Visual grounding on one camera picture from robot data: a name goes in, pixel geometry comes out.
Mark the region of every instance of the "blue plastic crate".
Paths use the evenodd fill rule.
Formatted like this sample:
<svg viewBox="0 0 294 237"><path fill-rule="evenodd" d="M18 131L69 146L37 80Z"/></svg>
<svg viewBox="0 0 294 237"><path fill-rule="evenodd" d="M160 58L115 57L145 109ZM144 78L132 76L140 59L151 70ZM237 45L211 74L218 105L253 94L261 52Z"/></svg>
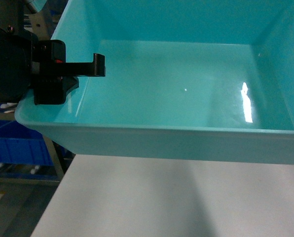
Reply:
<svg viewBox="0 0 294 237"><path fill-rule="evenodd" d="M53 165L42 135L16 121L0 121L0 162Z"/></svg>

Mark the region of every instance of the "teal plastic tray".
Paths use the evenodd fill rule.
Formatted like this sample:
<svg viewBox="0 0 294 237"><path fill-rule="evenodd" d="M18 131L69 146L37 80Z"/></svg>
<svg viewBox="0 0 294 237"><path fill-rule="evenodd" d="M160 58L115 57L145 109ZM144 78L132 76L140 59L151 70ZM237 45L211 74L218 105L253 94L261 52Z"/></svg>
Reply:
<svg viewBox="0 0 294 237"><path fill-rule="evenodd" d="M294 164L294 0L70 0L53 38L107 75L16 119L72 152Z"/></svg>

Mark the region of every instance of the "black mechanical arm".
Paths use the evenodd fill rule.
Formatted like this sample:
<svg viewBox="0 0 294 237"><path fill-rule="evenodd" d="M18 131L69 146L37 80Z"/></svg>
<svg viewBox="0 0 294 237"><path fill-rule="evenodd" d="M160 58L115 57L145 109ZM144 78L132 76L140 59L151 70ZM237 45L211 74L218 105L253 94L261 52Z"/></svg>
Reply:
<svg viewBox="0 0 294 237"><path fill-rule="evenodd" d="M0 0L0 102L18 102L31 87L36 105L63 104L78 88L77 76L105 76L103 55L95 53L89 63L66 63L64 42L38 41L24 29L23 9L21 0Z"/></svg>

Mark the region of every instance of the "white surface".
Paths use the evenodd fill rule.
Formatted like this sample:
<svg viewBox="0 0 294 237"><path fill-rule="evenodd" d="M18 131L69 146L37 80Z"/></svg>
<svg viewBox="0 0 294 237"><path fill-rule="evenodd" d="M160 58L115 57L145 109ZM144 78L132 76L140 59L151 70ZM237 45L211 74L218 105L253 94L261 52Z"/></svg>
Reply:
<svg viewBox="0 0 294 237"><path fill-rule="evenodd" d="M294 166L77 155L34 237L294 237Z"/></svg>

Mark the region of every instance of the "blue storage bin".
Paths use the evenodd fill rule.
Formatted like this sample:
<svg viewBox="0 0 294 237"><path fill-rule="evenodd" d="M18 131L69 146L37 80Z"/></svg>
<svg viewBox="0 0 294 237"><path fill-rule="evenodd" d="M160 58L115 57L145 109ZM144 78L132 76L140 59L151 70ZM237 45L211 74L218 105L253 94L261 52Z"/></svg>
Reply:
<svg viewBox="0 0 294 237"><path fill-rule="evenodd" d="M294 164L294 0L70 0L64 105L16 119L77 154Z"/></svg>
<svg viewBox="0 0 294 237"><path fill-rule="evenodd" d="M16 121L0 120L0 162L53 165L42 135Z"/></svg>

